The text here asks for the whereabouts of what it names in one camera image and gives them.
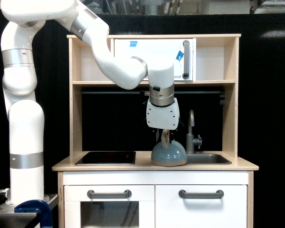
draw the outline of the sink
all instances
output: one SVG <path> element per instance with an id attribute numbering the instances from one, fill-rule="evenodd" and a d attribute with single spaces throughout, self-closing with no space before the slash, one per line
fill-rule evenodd
<path id="1" fill-rule="evenodd" d="M 206 154 L 206 153 L 196 153 L 187 154 L 187 164 L 215 164 L 215 165 L 230 165 L 231 161 L 227 160 L 219 154 Z"/>

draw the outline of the metal rod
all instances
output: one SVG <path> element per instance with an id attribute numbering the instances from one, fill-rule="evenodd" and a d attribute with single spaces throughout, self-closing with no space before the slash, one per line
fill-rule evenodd
<path id="1" fill-rule="evenodd" d="M 140 94 L 140 91 L 91 91 L 81 92 L 81 94 Z M 221 94 L 222 91 L 175 91 L 175 94 Z"/>

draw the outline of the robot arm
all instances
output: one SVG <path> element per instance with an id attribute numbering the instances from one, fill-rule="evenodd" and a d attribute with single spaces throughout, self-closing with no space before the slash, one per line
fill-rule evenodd
<path id="1" fill-rule="evenodd" d="M 124 89 L 136 88 L 148 76 L 148 125 L 176 129 L 179 111 L 174 99 L 172 60 L 143 52 L 127 60 L 115 58 L 107 46 L 109 26 L 79 0 L 3 0 L 1 8 L 8 20 L 22 27 L 32 21 L 55 19 L 92 48 L 103 74 Z"/>
<path id="2" fill-rule="evenodd" d="M 9 118 L 11 204 L 44 199 L 44 114 L 36 103 L 36 73 L 32 40 L 48 19 L 55 19 L 89 45 L 95 60 L 109 79 L 133 89 L 149 77 L 150 127 L 174 130 L 179 109 L 174 98 L 173 62 L 150 53 L 116 59 L 108 49 L 108 25 L 79 0 L 2 0 L 3 15 L 10 21 L 1 39 L 4 63 L 3 92 Z"/>

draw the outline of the black stove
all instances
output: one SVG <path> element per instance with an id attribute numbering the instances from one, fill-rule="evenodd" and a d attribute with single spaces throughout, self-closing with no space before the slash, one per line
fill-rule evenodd
<path id="1" fill-rule="evenodd" d="M 92 151 L 75 165 L 134 165 L 135 151 Z"/>

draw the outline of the oven window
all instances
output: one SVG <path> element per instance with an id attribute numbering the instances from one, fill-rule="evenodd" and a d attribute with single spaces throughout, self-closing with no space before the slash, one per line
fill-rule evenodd
<path id="1" fill-rule="evenodd" d="M 81 228 L 139 227 L 138 201 L 81 202 Z"/>

